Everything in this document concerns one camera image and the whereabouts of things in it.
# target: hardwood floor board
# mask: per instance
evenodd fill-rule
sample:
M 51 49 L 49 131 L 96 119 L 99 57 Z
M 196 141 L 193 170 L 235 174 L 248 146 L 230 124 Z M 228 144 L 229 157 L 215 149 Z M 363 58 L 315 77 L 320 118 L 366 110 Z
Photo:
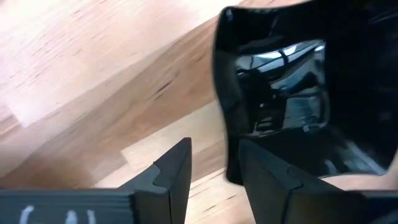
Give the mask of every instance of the hardwood floor board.
M 398 155 L 395 154 L 386 175 L 351 174 L 327 177 L 323 180 L 343 190 L 397 190 Z
M 128 164 L 114 170 L 104 179 L 92 185 L 92 188 L 118 188 L 136 176 L 134 169 Z
M 238 2 L 4 1 L 0 97 L 28 126 Z
M 212 19 L 182 37 L 99 107 L 36 149 L 0 183 L 92 186 L 124 165 L 121 149 L 212 101 L 214 25 Z M 55 170 L 65 173 L 61 182 L 48 178 L 58 174 L 51 175 Z
M 57 109 L 53 113 L 48 114 L 40 121 L 34 122 L 25 128 L 19 128 L 17 131 L 8 133 L 0 141 L 0 177 L 14 170 L 23 163 L 34 151 L 38 150 L 46 142 L 55 139 L 58 135 L 68 136 L 69 132 L 78 129 L 76 125 L 83 118 L 92 115 L 93 110 L 100 107 L 110 96 L 115 94 L 126 83 L 129 83 L 137 74 L 152 65 L 160 55 L 170 47 L 159 49 L 144 60 L 131 65 L 124 71 L 114 75 L 106 82 L 101 83 L 96 88 L 88 90 L 84 95 L 67 103 L 65 106 Z M 12 111 L 7 110 L 9 115 L 14 116 Z M 110 111 L 106 113 L 111 116 L 119 116 L 120 111 Z
M 134 169 L 135 174 L 148 168 L 157 158 L 166 153 L 171 147 L 184 137 L 192 138 L 193 165 L 197 165 L 197 154 L 213 146 L 220 146 L 224 139 L 224 124 L 221 120 L 217 102 L 186 115 L 174 123 L 154 132 L 150 136 L 132 144 L 122 150 L 123 156 Z M 225 156 L 222 148 L 216 151 L 206 152 L 207 156 L 220 158 Z M 200 175 L 193 166 L 195 175 Z
M 308 0 L 243 0 L 239 3 L 241 7 L 281 7 L 298 4 Z
M 185 223 L 254 223 L 242 186 L 224 179 L 217 170 L 191 184 Z
M 223 168 L 226 165 L 224 137 L 214 145 L 201 150 L 192 157 L 192 182 Z

